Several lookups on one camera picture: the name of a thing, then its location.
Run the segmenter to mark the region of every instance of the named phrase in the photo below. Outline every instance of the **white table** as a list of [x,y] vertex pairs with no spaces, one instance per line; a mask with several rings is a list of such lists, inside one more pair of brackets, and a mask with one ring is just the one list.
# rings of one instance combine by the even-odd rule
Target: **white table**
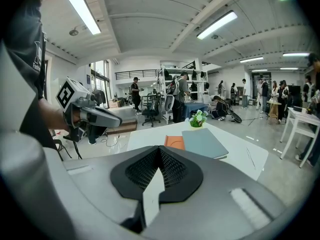
[[[284,137],[286,135],[286,131],[287,131],[287,128],[288,128],[288,125],[290,122],[293,124],[293,128],[290,133],[288,142],[285,145],[285,148],[280,156],[281,159],[283,159],[284,156],[286,155],[288,148],[290,147],[290,144],[294,138],[295,133],[301,134],[299,141],[297,142],[297,145],[295,146],[296,148],[300,144],[302,135],[306,135],[306,136],[313,138],[313,141],[311,143],[311,146],[310,146],[307,154],[304,156],[302,162],[299,165],[299,167],[301,168],[304,165],[304,163],[306,162],[306,160],[308,159],[308,156],[310,155],[311,150],[316,142],[316,138],[318,136],[319,129],[320,129],[320,119],[317,118],[313,114],[307,114],[307,113],[294,111],[294,109],[292,107],[289,107],[288,108],[288,118],[286,119],[286,124],[285,124],[284,131],[283,131],[280,142],[282,142],[284,140]],[[317,126],[315,133],[305,123]]]
[[[221,161],[236,167],[255,181],[258,179],[267,161],[269,154],[267,150],[211,124],[205,123],[203,127],[208,128],[229,151],[227,157]],[[157,128],[132,131],[127,151],[145,146],[164,145],[166,135],[182,136],[182,131],[190,131],[191,129],[188,123],[180,122]]]

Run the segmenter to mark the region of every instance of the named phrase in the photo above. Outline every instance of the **shoes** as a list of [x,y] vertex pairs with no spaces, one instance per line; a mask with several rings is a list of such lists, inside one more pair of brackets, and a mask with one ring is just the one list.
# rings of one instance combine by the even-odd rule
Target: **shoes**
[[[294,156],[294,158],[295,158],[295,160],[297,160],[297,161],[299,161],[299,162],[302,161],[302,159],[300,158],[300,156],[299,156],[298,154],[296,154],[296,155]],[[310,163],[310,161],[309,161],[308,159],[306,160],[306,163],[307,163],[308,165],[310,165],[312,168],[314,167],[314,166]]]

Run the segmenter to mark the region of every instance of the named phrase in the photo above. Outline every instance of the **blue folder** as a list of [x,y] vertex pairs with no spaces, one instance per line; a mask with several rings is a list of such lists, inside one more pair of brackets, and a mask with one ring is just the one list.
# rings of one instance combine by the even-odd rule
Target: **blue folder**
[[182,132],[182,137],[186,151],[208,158],[220,158],[229,153],[207,128],[185,130]]

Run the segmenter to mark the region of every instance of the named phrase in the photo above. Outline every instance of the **orange notebook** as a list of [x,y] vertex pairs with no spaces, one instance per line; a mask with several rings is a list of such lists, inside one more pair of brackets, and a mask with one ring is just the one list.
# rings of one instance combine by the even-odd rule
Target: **orange notebook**
[[182,136],[165,136],[165,147],[176,148],[179,150],[185,150],[184,138]]

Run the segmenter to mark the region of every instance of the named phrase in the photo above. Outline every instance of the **potted plant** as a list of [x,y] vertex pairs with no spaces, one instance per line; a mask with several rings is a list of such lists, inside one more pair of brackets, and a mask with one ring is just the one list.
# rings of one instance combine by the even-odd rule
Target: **potted plant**
[[192,117],[186,118],[185,121],[191,125],[193,128],[202,128],[204,125],[204,122],[207,120],[207,115],[208,112],[204,111],[202,112],[201,110],[198,109],[196,114],[192,115]]

